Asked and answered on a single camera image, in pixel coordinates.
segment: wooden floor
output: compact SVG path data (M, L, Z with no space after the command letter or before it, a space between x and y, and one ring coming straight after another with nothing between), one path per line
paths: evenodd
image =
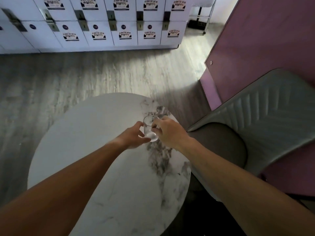
M130 92L158 100L188 128L210 107L198 79L222 26L187 29L174 50L0 56L0 206L26 190L39 141L87 98Z

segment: white wall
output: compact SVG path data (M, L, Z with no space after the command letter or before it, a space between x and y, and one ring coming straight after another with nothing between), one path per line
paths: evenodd
M210 19L210 23L221 23L225 24L229 18L233 8L235 7L238 0L216 0L215 7ZM201 10L201 15L209 15L211 7L203 7ZM193 7L191 9L191 15L198 15L199 7ZM199 19L200 21L206 22L207 19Z

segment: pink panel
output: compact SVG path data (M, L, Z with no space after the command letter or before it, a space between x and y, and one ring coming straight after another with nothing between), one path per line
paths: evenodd
M205 69L205 71L203 72L200 78L200 82L204 90L204 93L207 97L210 108L213 111L217 107L219 107L222 104L222 102L208 69Z
M275 68L315 86L314 19L314 0L239 0L206 61L221 100ZM315 142L283 157L264 174L284 192L315 196L314 166Z

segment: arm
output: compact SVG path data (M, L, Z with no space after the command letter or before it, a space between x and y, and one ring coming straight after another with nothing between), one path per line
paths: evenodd
M111 142L33 186L0 210L3 235L68 235L113 161L149 142L137 122Z
M315 215L295 200L206 149L170 118L156 125L159 139L191 161L248 236L315 235Z

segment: hand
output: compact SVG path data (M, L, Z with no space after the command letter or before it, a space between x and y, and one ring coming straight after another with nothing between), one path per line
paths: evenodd
M167 116L163 116L162 119L154 119L151 131L158 135L164 145L176 150L179 150L190 139L185 129Z
M117 136L113 141L122 144L126 149L133 149L141 146L144 143L151 141L151 138L145 138L140 127L143 126L143 122L136 122L132 127L127 128L122 134Z

